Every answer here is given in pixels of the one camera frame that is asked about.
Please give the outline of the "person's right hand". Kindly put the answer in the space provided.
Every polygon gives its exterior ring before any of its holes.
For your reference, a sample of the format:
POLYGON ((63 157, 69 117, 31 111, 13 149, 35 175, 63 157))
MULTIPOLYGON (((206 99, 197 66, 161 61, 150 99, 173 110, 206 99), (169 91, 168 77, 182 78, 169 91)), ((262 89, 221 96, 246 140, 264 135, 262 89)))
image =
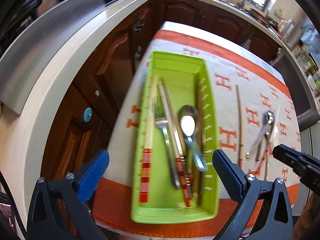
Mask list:
POLYGON ((319 215, 319 196, 312 193, 293 228, 293 239, 302 239, 319 215))

